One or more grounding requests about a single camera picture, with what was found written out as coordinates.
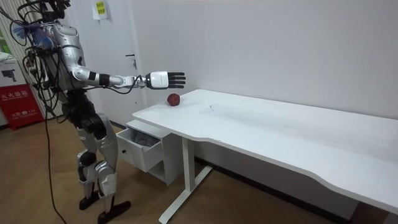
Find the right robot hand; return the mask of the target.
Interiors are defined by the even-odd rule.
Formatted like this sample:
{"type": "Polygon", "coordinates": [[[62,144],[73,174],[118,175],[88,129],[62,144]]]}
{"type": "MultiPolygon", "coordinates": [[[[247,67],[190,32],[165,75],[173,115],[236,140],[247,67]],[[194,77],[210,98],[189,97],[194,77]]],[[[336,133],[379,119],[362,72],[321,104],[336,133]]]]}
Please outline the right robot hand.
{"type": "Polygon", "coordinates": [[[186,76],[183,72],[151,72],[145,76],[146,87],[152,90],[184,88],[186,76]]]}

